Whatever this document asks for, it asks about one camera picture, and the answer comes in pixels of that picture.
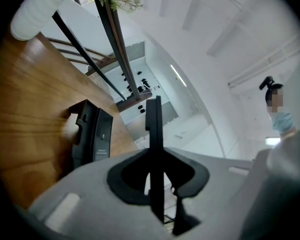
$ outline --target ribbed white vase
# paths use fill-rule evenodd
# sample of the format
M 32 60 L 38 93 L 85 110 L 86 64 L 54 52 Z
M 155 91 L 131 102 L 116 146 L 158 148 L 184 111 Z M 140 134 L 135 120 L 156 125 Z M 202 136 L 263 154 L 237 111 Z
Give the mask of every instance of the ribbed white vase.
M 24 0 L 11 22 L 11 34 L 20 41 L 30 40 L 49 22 L 64 0 Z

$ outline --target face mask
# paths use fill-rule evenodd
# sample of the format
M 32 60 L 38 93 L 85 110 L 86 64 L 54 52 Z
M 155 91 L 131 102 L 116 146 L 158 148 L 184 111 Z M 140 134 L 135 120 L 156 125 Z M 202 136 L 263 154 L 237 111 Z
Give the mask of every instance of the face mask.
M 285 134 L 295 127 L 289 112 L 277 112 L 271 115 L 272 129 Z

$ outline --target wooden table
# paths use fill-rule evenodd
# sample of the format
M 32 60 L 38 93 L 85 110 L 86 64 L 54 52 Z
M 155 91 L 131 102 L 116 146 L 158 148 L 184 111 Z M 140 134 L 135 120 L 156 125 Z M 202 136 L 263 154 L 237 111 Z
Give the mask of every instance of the wooden table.
M 76 115 L 89 99 L 113 116 L 111 157 L 136 150 L 110 95 L 75 68 L 42 35 L 9 33 L 0 46 L 0 177 L 13 202 L 27 208 L 67 172 Z

